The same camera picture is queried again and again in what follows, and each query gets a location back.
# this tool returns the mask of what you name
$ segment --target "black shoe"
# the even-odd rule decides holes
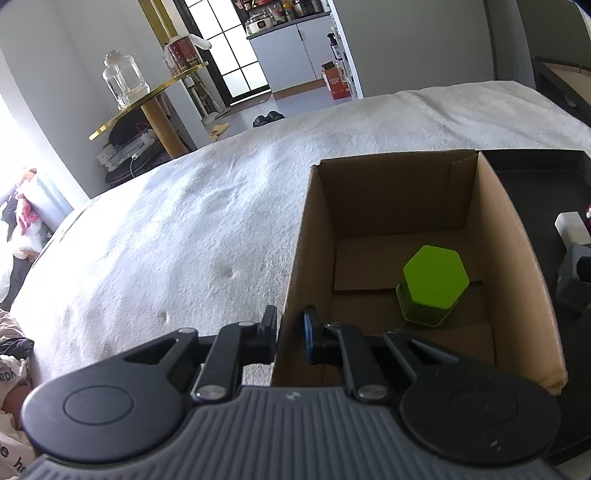
[[[269,121],[269,122],[274,122],[276,120],[281,120],[282,118],[285,118],[285,117],[283,115],[281,115],[279,112],[276,112],[274,110],[271,110],[267,114],[267,121]]]
[[[256,127],[261,127],[263,125],[266,125],[267,123],[271,122],[272,120],[269,120],[266,116],[262,116],[259,115],[255,118],[255,121],[252,123],[252,126],[254,128]]]

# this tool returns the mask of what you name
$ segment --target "gold shelf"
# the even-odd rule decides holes
[[[127,115],[130,111],[132,111],[132,110],[136,109],[137,107],[142,106],[143,104],[149,102],[152,98],[156,97],[159,93],[162,93],[163,91],[165,91],[171,85],[175,84],[179,80],[185,79],[189,75],[192,75],[193,73],[197,72],[198,70],[201,70],[201,69],[205,68],[206,66],[207,66],[207,62],[205,61],[205,62],[203,62],[200,65],[196,65],[196,66],[194,66],[194,67],[192,67],[192,68],[190,68],[188,70],[185,70],[184,72],[180,73],[176,77],[172,77],[170,80],[168,80],[167,82],[164,82],[162,85],[157,86],[155,89],[150,90],[149,93],[147,93],[146,95],[144,95],[142,98],[136,100],[131,105],[125,107],[123,110],[121,110],[117,114],[117,116],[114,116],[111,120],[109,120],[107,123],[105,123],[104,125],[102,125],[99,129],[96,130],[96,132],[94,132],[91,136],[89,136],[88,139],[89,140],[94,140],[102,132],[104,132],[105,130],[107,130],[109,127],[112,127],[117,120],[119,120],[119,119],[123,118],[125,115]]]

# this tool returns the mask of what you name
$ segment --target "door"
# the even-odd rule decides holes
[[[297,25],[255,37],[251,45],[273,92],[316,80]]]
[[[174,0],[187,29],[209,40],[212,48],[200,50],[226,104],[269,89],[256,55],[232,0]]]
[[[330,40],[327,37],[331,32],[331,26],[330,15],[297,24],[318,80],[322,78],[322,65],[335,59],[330,48]]]

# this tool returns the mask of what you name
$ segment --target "slipper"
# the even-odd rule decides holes
[[[230,123],[227,124],[221,124],[221,125],[215,125],[210,133],[210,135],[221,135],[222,133],[224,133],[228,127],[230,126]]]
[[[255,118],[255,121],[252,123],[252,126],[254,128],[261,127],[261,126],[269,123],[269,121],[270,120],[266,116],[259,115],[259,116],[257,116],[257,118]]]
[[[274,110],[271,110],[268,114],[267,114],[267,120],[270,122],[274,122],[276,120],[281,120],[285,118],[283,115],[281,115],[279,112],[276,112]]]

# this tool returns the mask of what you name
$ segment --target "lime green object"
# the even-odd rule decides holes
[[[470,280],[455,250],[423,246],[402,269],[396,295],[407,322],[437,327],[452,312]]]

